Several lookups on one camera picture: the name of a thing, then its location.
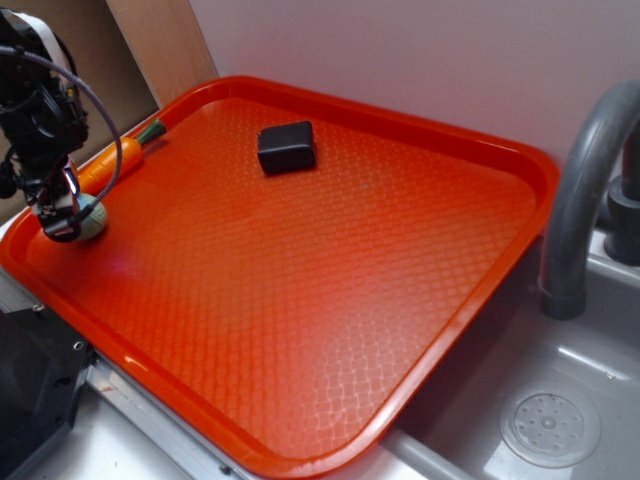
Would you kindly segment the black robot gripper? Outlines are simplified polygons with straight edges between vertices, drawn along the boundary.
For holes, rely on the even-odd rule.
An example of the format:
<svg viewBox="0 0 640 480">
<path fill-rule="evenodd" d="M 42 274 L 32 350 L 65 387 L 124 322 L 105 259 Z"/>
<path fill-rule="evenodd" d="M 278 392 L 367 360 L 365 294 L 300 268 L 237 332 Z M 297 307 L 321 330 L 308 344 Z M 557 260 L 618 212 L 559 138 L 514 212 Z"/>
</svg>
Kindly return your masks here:
<svg viewBox="0 0 640 480">
<path fill-rule="evenodd" d="M 62 40 L 31 15 L 1 11 L 1 130 L 10 148 L 1 163 L 1 196 L 20 188 L 47 186 L 55 201 L 36 202 L 33 214 L 45 236 L 68 243 L 81 234 L 80 185 L 70 153 L 88 138 L 88 124 L 75 83 L 28 53 L 76 74 L 74 60 Z"/>
</svg>

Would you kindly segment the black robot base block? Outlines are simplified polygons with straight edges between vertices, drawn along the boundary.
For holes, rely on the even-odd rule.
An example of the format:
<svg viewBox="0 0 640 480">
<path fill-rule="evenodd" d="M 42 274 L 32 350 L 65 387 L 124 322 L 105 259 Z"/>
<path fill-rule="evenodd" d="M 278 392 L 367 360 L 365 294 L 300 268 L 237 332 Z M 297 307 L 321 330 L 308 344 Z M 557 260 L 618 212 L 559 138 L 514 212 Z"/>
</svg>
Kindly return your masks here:
<svg viewBox="0 0 640 480">
<path fill-rule="evenodd" d="M 18 479 L 72 429 L 93 357 L 44 305 L 1 314 L 1 477 Z"/>
</svg>

